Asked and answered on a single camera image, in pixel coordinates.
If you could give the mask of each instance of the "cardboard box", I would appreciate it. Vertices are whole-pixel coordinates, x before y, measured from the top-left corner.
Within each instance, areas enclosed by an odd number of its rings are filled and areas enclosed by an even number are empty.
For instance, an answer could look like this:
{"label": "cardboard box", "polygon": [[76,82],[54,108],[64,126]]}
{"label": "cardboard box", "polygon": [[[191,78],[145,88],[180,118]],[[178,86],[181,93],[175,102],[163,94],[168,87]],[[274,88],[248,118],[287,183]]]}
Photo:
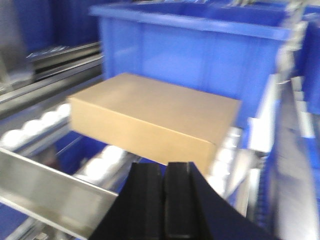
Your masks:
{"label": "cardboard box", "polygon": [[239,105],[231,98],[127,73],[69,100],[75,131],[162,164],[195,162],[203,174]]}

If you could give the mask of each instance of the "metal rail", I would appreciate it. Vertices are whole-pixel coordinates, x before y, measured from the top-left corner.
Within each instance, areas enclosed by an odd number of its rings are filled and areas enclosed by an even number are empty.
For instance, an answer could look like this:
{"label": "metal rail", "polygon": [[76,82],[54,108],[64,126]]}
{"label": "metal rail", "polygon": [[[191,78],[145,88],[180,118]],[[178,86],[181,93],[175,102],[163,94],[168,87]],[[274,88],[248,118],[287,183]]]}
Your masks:
{"label": "metal rail", "polygon": [[0,149],[0,202],[80,239],[96,229],[117,194]]}
{"label": "metal rail", "polygon": [[95,42],[78,47],[68,48],[53,54],[33,57],[31,61],[33,63],[35,72],[41,73],[70,62],[99,54],[100,51],[100,44]]}

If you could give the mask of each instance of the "white roller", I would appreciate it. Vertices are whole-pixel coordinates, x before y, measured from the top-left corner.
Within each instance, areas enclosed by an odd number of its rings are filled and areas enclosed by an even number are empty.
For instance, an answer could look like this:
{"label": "white roller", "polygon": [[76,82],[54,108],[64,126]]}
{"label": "white roller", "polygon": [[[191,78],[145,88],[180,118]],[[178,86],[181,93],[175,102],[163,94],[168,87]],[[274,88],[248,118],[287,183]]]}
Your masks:
{"label": "white roller", "polygon": [[62,118],[56,111],[48,111],[41,116],[41,122],[45,128],[55,125]]}
{"label": "white roller", "polygon": [[42,121],[35,119],[27,121],[22,126],[22,131],[26,136],[32,137],[40,134],[45,129]]}
{"label": "white roller", "polygon": [[7,131],[1,137],[1,143],[5,148],[14,148],[26,140],[26,135],[20,129]]}
{"label": "white roller", "polygon": [[66,118],[70,115],[71,105],[69,103],[62,104],[57,107],[56,111],[62,118]]}

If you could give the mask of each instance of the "box side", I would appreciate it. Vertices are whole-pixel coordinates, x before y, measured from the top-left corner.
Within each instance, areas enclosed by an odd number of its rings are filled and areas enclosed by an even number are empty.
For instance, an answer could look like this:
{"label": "box side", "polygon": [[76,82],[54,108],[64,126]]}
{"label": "box side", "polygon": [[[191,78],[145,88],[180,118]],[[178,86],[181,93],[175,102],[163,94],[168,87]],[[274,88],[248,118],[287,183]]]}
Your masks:
{"label": "box side", "polygon": [[216,145],[149,122],[70,97],[73,130],[118,146],[141,157],[167,164],[195,162],[207,173]]}

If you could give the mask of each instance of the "blue plastic bin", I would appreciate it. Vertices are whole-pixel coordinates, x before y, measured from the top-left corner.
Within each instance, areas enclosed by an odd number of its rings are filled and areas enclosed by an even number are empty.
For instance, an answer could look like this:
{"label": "blue plastic bin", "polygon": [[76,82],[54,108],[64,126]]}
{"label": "blue plastic bin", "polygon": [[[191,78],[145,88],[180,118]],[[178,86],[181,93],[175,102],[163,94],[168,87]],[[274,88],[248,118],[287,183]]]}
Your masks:
{"label": "blue plastic bin", "polygon": [[[318,14],[320,14],[320,6],[308,5],[304,9],[302,20],[307,22],[316,20]],[[310,44],[312,41],[311,28],[312,27],[310,25],[307,26],[302,42],[302,49],[294,53],[296,76],[305,75],[306,62],[310,51]]]}
{"label": "blue plastic bin", "polygon": [[242,100],[235,125],[243,128],[290,34],[281,10],[163,2],[91,14],[100,17],[106,78],[129,72]]}
{"label": "blue plastic bin", "polygon": [[54,25],[50,0],[14,0],[19,25],[28,52],[54,44]]}
{"label": "blue plastic bin", "polygon": [[128,2],[123,0],[53,0],[55,42],[74,47],[98,41],[98,21],[89,15],[92,5]]}
{"label": "blue plastic bin", "polygon": [[309,22],[304,41],[304,100],[312,114],[320,114],[320,15]]}

